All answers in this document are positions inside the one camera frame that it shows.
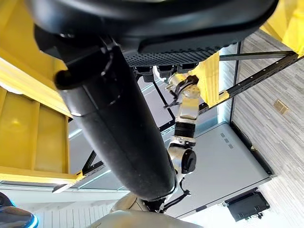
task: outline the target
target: yellow panel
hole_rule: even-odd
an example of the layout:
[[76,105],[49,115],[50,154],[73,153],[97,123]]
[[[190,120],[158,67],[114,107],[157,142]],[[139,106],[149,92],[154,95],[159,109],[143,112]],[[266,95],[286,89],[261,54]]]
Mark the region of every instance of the yellow panel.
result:
[[68,117],[0,87],[0,180],[74,184]]
[[53,83],[54,74],[66,67],[39,51],[24,1],[0,0],[0,18],[0,81],[71,116]]
[[0,166],[0,180],[4,181],[69,184],[83,178],[82,172],[78,174],[51,173]]
[[299,57],[304,55],[304,1],[280,0],[274,14],[261,27]]
[[35,170],[68,173],[66,118],[40,107]]
[[229,97],[227,91],[219,93],[219,52],[210,56],[192,71],[191,75],[199,78],[198,87],[201,98],[212,107]]
[[30,169],[32,103],[7,92],[0,116],[0,166]]

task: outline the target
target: gray floor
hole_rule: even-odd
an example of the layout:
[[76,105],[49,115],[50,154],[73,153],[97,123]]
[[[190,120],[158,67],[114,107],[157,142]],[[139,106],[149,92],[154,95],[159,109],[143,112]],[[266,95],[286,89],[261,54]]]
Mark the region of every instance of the gray floor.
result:
[[[288,50],[263,32],[245,40],[243,52]],[[274,63],[275,59],[242,61],[240,80]],[[288,108],[281,115],[273,104]],[[300,61],[236,98],[233,121],[251,139],[277,177],[260,186],[276,223],[304,227],[304,61]]]

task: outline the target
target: wire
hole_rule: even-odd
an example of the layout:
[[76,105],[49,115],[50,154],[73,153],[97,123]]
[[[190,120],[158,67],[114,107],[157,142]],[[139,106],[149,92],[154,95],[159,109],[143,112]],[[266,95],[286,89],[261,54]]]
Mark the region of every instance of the wire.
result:
[[163,212],[165,212],[168,208],[174,206],[175,204],[181,202],[186,196],[190,196],[191,195],[191,193],[190,193],[189,190],[184,190],[182,188],[182,182],[183,182],[183,180],[185,180],[184,177],[181,179],[181,182],[180,182],[180,188],[183,191],[183,194],[181,196],[179,196],[178,198],[176,198],[175,200],[171,201],[170,203],[165,204],[164,207],[163,207],[163,210],[162,210]]

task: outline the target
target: black plastic housing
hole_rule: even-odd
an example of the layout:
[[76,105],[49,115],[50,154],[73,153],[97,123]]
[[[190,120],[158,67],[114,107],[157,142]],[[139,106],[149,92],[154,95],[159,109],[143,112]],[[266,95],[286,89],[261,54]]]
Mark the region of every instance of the black plastic housing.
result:
[[104,59],[101,72],[60,71],[55,84],[94,151],[123,185],[144,200],[163,198],[174,191],[176,177],[160,131],[119,47]]

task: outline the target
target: ventilated grille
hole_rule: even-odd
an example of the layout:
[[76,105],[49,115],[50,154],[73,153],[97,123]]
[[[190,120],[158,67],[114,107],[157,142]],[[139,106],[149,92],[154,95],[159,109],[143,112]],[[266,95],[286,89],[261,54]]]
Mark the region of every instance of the ventilated grille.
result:
[[221,47],[206,48],[197,50],[171,50],[170,53],[147,53],[125,56],[129,66],[146,67],[160,65],[177,65],[186,63],[197,63],[205,60],[220,50]]

